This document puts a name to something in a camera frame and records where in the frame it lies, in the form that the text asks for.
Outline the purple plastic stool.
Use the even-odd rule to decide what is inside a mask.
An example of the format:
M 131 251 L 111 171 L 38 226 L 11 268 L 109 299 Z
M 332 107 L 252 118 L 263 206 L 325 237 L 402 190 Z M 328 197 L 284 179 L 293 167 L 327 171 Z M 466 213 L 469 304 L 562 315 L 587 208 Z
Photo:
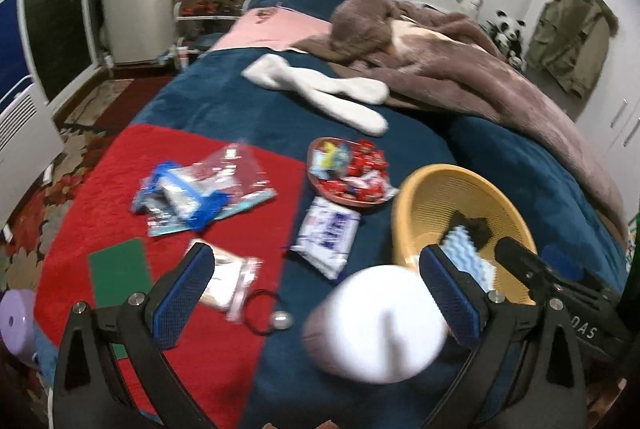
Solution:
M 32 290 L 8 290 L 0 303 L 0 329 L 1 340 L 6 349 L 17 360 L 36 369 L 34 308 L 35 293 Z

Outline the pink pillow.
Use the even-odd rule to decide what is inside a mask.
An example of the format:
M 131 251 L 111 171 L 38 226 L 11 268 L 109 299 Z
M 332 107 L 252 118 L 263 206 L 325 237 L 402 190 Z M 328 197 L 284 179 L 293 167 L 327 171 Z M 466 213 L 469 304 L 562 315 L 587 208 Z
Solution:
M 327 34 L 330 30 L 329 22 L 305 13 L 280 6 L 259 7 L 243 14 L 208 51 L 232 48 L 295 50 L 294 43 Z

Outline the small clear packet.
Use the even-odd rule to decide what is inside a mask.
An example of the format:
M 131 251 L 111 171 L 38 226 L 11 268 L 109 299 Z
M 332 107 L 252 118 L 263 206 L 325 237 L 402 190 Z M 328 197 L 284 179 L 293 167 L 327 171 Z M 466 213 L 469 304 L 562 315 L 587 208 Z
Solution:
M 192 239 L 188 248 L 196 244 L 212 249 L 215 257 L 215 270 L 201 294 L 200 302 L 224 313 L 227 321 L 241 324 L 245 302 L 262 271 L 262 259 L 237 256 L 202 238 Z

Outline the white sock lower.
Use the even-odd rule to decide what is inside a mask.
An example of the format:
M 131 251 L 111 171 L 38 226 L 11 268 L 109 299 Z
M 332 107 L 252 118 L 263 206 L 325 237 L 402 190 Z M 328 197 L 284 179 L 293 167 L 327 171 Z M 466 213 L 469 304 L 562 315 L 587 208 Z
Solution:
M 388 129 L 387 120 L 377 111 L 367 108 L 367 106 L 311 89 L 306 83 L 295 83 L 294 88 L 299 96 L 322 111 L 324 115 L 347 124 L 347 126 L 363 134 L 380 137 Z

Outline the white wardrobe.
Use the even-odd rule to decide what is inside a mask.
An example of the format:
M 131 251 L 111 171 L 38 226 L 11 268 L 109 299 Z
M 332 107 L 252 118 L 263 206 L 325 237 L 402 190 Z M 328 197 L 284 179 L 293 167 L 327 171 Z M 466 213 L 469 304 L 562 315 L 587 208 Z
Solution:
M 525 20 L 534 29 L 550 0 L 532 0 Z M 618 18 L 600 80 L 582 100 L 565 93 L 543 72 L 526 76 L 574 120 L 577 129 L 604 158 L 605 168 L 623 196 L 625 217 L 639 206 L 639 0 L 603 0 Z

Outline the brown fleece blanket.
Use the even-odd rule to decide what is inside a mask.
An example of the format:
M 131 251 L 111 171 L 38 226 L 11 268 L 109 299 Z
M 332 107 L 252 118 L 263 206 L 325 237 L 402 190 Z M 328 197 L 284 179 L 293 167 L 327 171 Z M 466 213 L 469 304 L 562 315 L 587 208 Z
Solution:
M 329 32 L 295 46 L 333 65 L 343 78 L 384 82 L 396 106 L 444 108 L 530 137 L 574 176 L 608 227 L 627 235 L 623 198 L 602 158 L 468 16 L 409 2 L 346 0 L 333 12 Z

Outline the blue wet wipes pack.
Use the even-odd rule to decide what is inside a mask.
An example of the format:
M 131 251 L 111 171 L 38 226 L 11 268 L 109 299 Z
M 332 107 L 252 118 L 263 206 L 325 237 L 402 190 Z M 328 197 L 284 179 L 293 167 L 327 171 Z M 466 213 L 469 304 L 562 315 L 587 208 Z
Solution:
M 223 190 L 207 188 L 190 175 L 186 167 L 166 161 L 141 181 L 131 210 L 146 212 L 162 227 L 185 227 L 201 232 L 229 202 L 230 196 Z

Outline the blue white wavy cloth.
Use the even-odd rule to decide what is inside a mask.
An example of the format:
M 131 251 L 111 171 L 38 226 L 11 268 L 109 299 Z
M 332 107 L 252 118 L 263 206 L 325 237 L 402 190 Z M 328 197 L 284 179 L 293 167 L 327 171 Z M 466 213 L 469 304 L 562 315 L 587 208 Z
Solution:
M 451 229 L 439 248 L 459 272 L 470 274 L 485 293 L 494 289 L 497 270 L 478 254 L 465 227 L 459 225 Z

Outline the white blue tissue pack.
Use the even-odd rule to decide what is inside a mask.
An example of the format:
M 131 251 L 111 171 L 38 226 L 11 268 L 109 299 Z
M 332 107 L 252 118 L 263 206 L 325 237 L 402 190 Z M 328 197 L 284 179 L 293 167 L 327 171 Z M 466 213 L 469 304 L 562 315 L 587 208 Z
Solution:
M 314 197 L 291 250 L 330 281 L 346 267 L 360 223 L 355 210 Z

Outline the clear zip bag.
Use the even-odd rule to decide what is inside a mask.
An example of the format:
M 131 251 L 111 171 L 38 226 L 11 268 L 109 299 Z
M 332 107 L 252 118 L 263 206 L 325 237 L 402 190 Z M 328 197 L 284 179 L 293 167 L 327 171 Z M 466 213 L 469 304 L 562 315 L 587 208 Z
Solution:
M 250 146 L 231 143 L 183 166 L 165 161 L 141 181 L 131 210 L 144 213 L 148 234 L 192 231 L 247 212 L 277 196 Z

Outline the green hanging jacket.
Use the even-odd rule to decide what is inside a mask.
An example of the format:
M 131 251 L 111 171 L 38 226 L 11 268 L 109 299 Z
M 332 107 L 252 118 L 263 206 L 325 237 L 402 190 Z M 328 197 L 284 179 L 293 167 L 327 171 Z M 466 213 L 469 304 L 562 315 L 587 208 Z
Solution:
M 550 74 L 565 93 L 586 98 L 600 79 L 619 26 L 603 0 L 549 0 L 529 39 L 526 63 Z

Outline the black sheer fabric scrunchie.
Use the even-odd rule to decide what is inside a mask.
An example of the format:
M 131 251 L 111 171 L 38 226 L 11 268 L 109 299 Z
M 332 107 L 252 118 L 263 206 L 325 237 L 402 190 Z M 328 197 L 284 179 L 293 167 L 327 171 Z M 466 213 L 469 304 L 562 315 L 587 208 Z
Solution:
M 454 210 L 449 219 L 448 227 L 440 236 L 439 242 L 442 243 L 456 227 L 464 228 L 477 251 L 485 248 L 492 237 L 492 230 L 486 218 L 468 218 L 461 211 Z

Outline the red candy plate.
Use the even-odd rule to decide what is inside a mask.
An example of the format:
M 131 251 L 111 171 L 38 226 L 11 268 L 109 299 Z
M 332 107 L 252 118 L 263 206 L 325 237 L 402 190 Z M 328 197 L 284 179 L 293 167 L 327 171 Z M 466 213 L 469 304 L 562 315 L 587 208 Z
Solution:
M 398 189 L 390 183 L 382 149 L 368 140 L 319 137 L 308 147 L 307 176 L 323 198 L 344 207 L 374 208 L 392 200 Z

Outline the red bed cloth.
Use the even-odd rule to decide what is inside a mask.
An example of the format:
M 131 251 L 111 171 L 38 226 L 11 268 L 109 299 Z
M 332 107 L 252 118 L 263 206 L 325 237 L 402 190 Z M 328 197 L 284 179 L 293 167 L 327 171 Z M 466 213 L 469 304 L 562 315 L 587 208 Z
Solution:
M 36 294 L 35 319 L 43 368 L 52 376 L 58 345 L 73 304 L 96 303 L 90 271 L 93 253 L 124 259 L 122 245 L 143 253 L 151 279 L 170 270 L 188 247 L 192 234 L 151 238 L 146 221 L 131 212 L 134 193 L 151 170 L 164 161 L 191 163 L 215 152 L 222 142 L 193 133 L 135 124 L 116 138 L 88 181 L 81 186 L 62 229 L 44 258 Z M 257 287 L 282 284 L 292 264 L 290 241 L 306 180 L 306 149 L 288 154 L 250 141 L 253 155 L 278 195 L 252 211 L 212 225 L 203 237 L 237 256 L 262 260 Z M 207 305 L 199 305 L 175 349 L 167 357 L 184 385 L 221 428 L 303 428 L 310 410 L 304 404 L 308 380 L 295 375 L 306 363 L 299 333 L 291 329 L 262 338 L 230 323 Z

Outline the panda plush toy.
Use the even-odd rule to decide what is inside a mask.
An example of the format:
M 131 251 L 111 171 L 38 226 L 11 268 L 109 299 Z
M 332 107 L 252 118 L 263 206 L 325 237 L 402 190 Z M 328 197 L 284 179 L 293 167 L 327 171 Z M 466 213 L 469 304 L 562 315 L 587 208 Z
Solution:
M 525 69 L 523 58 L 524 20 L 516 19 L 503 10 L 497 10 L 493 20 L 486 22 L 486 31 L 506 62 L 517 71 Z

